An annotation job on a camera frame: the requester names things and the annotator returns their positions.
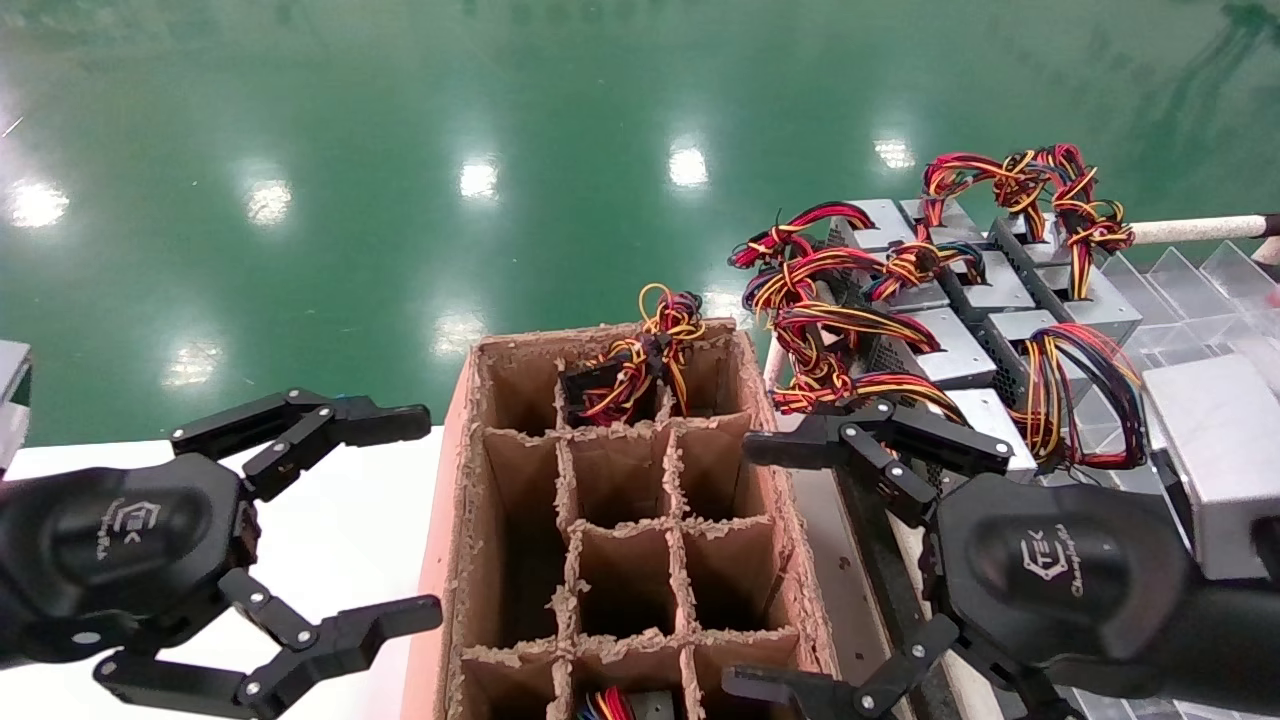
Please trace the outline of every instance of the black robotic arm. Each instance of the black robotic arm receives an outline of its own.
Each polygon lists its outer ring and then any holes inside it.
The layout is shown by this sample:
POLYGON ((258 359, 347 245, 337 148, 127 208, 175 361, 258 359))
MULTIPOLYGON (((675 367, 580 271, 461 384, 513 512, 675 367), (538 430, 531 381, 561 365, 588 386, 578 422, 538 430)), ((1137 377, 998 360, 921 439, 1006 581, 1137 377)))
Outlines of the black robotic arm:
POLYGON ((735 667, 723 679, 733 694, 792 702, 812 720, 882 717, 950 650, 1018 692, 1028 719, 1076 715, 1053 685, 1280 712, 1280 592, 1207 580, 1156 496, 1014 483, 998 439, 887 400, 749 436, 744 450, 874 484, 924 529, 933 618, 860 687, 735 667), (970 479, 940 496, 886 447, 970 479))
POLYGON ((339 445, 430 428, 421 405, 381 409, 292 389, 174 430, 174 459, 163 465, 0 483, 0 669, 120 648, 95 679, 124 702, 262 720, 321 680, 369 669, 388 638, 439 626, 439 600, 311 625, 246 571, 261 533, 255 502, 339 445), (243 477, 218 462, 262 443, 243 477), (274 660, 250 674, 156 660, 233 606, 280 646, 274 660))

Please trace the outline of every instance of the wiring harness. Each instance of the wiring harness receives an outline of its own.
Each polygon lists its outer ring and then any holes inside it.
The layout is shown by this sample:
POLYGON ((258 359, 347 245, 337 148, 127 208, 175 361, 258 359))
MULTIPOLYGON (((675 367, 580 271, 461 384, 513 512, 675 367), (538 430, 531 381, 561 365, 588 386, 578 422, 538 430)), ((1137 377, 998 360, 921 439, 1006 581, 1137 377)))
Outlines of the wiring harness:
POLYGON ((1142 380, 1110 338, 1074 323, 1042 328, 1027 340, 1027 369, 1025 407, 1012 409, 1010 415, 1042 469, 1064 465, 1070 470, 1083 465, 1129 470, 1147 461, 1142 380), (1121 451, 1087 452, 1082 448, 1065 363, 1079 368, 1115 411, 1124 438, 1121 451))
POLYGON ((933 245, 925 240, 890 250, 881 277, 867 286, 864 297, 872 302, 888 301, 905 288, 928 282, 956 260, 963 263, 970 284, 987 282, 987 265, 977 247, 966 242, 933 245))
POLYGON ((1079 147, 1069 143, 1025 150, 1002 163, 970 152, 940 155, 924 169, 923 219, 915 225, 916 238, 923 242, 929 228, 942 225, 948 199, 986 181, 992 182, 996 204, 1023 219, 1033 242, 1044 240, 1041 201, 1047 201, 1062 222, 1071 255, 1068 288, 1071 300, 1088 296, 1094 249, 1112 254, 1133 245, 1133 228, 1124 222, 1124 206, 1094 200, 1097 168, 1087 165, 1079 147))
POLYGON ((577 710, 577 720, 635 720, 635 714, 618 688, 588 693, 577 710))
POLYGON ((846 307, 829 302, 819 291, 826 273, 859 270, 883 281, 878 297, 890 297, 902 287, 927 279, 925 273, 954 260, 965 260, 974 273, 982 272, 982 256, 968 246, 934 247, 928 243, 904 246, 888 260, 881 260, 852 247, 814 250, 801 231, 823 218, 846 218, 854 229, 870 229, 870 218, 850 202, 823 202, 756 233, 736 247, 728 263, 733 268, 758 273, 742 293, 742 306, 756 316, 768 318, 778 345, 791 359, 792 379, 785 388, 772 388, 774 406, 782 413, 810 413, 820 404, 836 404, 859 395, 900 392, 928 395, 929 401, 946 400, 923 378, 891 373, 851 377, 852 354, 863 336, 896 337, 919 352, 940 350, 937 338, 919 322, 864 306, 846 307))
POLYGON ((684 366, 689 343, 707 332, 701 297, 650 283, 640 291, 639 305, 644 318, 639 334, 614 341, 584 370, 561 373, 570 424, 630 423, 641 407, 652 415, 659 377, 675 395, 675 411, 689 414, 684 366), (659 296, 650 314, 646 296, 652 291, 659 296))

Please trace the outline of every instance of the silver metal box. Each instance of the silver metal box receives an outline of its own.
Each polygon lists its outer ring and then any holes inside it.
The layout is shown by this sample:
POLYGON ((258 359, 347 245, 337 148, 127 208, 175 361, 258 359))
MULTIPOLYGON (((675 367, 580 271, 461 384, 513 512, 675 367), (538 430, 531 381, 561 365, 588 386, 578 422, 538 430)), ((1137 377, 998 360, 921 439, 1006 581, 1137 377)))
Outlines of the silver metal box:
POLYGON ((1070 277, 1068 266, 1037 268, 1023 275, 1023 282, 1036 302, 1059 322, 1089 325, 1116 345, 1124 345, 1142 324, 1142 314, 1097 270, 1089 275, 1089 292, 1084 300, 1064 300, 1070 277))
POLYGON ((916 355, 905 342, 893 337, 878 338, 867 361, 869 372, 911 373, 928 379, 942 389, 987 387, 996 375, 996 364, 947 307, 908 313, 933 332, 942 345, 940 352, 916 355))
POLYGON ((1249 533, 1280 515, 1280 401, 1239 355, 1156 368, 1143 380, 1190 498, 1201 570, 1215 580, 1266 577, 1249 533))
MULTIPOLYGON (((902 200, 899 205, 902 206, 902 214, 913 223, 924 219, 919 200, 902 200)), ((942 204, 942 225, 929 228, 929 237, 934 245, 942 242, 968 242, 974 247, 995 250, 995 245, 982 236, 982 231, 978 229, 977 223, 973 222, 969 213, 965 213, 964 208, 954 197, 942 204)))
POLYGON ((996 218, 987 238, 995 242, 1001 252, 1009 256, 1009 263, 1019 273, 1029 273, 1034 268, 1070 265, 1071 255, 1066 250, 1066 233, 1053 213, 1044 213, 1044 241, 1023 243, 1027 227, 1021 218, 996 218))
MULTIPOLYGON (((974 332, 979 345, 996 363, 992 387, 1000 393, 1006 407, 1021 407, 1025 404, 1027 360, 1019 346, 1039 328, 1055 324, 1057 322, 1046 310, 992 313, 974 332)), ((1066 368, 1071 401, 1079 404, 1092 387, 1092 382, 1071 363, 1064 363, 1062 366, 1066 368)))
POLYGON ((854 200, 870 217, 876 229, 855 231, 845 218, 832 218, 827 242, 847 245, 867 252, 881 252, 915 240, 915 229, 906 224, 902 211, 892 200, 854 200))
MULTIPOLYGON (((888 252, 872 252, 872 255, 879 260, 888 260, 888 252)), ((869 273, 854 273, 854 279, 865 287, 870 284, 874 279, 869 273)), ((951 305, 951 300, 947 293, 942 291, 942 286, 937 281, 929 281, 920 283, 915 287, 908 287, 899 291, 897 295, 891 297, 888 301, 882 302, 882 310, 888 310, 890 313, 915 313, 918 310, 933 310, 936 307, 947 307, 951 305)))
MULTIPOLYGON (((947 391, 947 397, 960 407, 960 414, 964 415, 964 419, 973 429, 1009 443, 1009 447, 1012 450, 1012 456, 1009 459, 1009 470, 1006 471, 1009 479, 1018 483, 1027 483, 1036 477, 1036 471, 1038 470, 1036 457, 1032 456, 1032 451, 1023 442, 1021 433, 1018 432, 1018 427, 1014 425, 1012 418, 1009 416, 1009 410, 1005 409, 996 391, 991 388, 952 389, 947 391)), ((960 483, 969 479, 965 475, 922 460, 913 460, 911 469, 942 493, 951 492, 960 483)))
POLYGON ((983 250, 982 260, 987 264, 986 284, 964 284, 960 279, 964 266, 960 263, 952 263, 938 275, 938 284, 961 320, 977 325, 992 313, 1036 309, 1036 301, 1002 252, 983 250))
POLYGON ((952 389, 947 392, 960 407, 964 419, 979 433, 1000 438, 1009 443, 1014 455, 1009 459, 1009 479, 1019 483, 1029 482, 1036 477, 1038 466, 1032 451, 1027 448, 1023 434, 1014 425, 1014 419, 1009 416, 1009 410, 1000 401, 1000 396, 991 388, 979 389, 952 389))

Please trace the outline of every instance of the white surface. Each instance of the white surface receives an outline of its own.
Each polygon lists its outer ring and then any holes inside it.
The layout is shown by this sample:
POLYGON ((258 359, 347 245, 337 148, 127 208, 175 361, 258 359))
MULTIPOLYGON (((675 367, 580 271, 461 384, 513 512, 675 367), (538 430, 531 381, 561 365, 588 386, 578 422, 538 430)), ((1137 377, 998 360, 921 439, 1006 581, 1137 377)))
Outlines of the white surface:
MULTIPOLYGON (((307 620, 417 594, 435 492, 442 428, 424 439, 340 447, 270 503, 259 503, 262 539, 255 578, 307 620)), ((239 469, 252 451, 225 464, 239 469)), ((165 441, 35 447, 18 452, 5 479, 78 468, 145 468, 173 457, 165 441)), ((408 639, 383 646, 369 673, 316 685, 289 720, 385 720, 399 716, 408 639)), ((275 655, 265 634, 234 611, 161 659, 250 671, 275 655)), ((23 720, 204 717, 124 705, 91 678, 97 659, 0 673, 4 716, 23 720)))

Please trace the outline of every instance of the cardboard box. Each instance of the cardboard box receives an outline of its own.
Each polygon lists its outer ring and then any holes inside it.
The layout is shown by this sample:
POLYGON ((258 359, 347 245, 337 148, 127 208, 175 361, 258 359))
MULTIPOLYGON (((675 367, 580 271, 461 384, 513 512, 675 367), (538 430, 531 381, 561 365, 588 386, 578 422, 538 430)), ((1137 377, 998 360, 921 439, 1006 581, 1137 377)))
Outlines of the cardboard box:
POLYGON ((746 465, 773 429, 755 352, 709 320, 691 418, 568 428, 561 368, 636 325, 490 337, 445 421, 402 720, 570 720, 584 692, 669 689, 699 717, 788 716, 719 689, 733 664, 838 676, 790 475, 746 465))

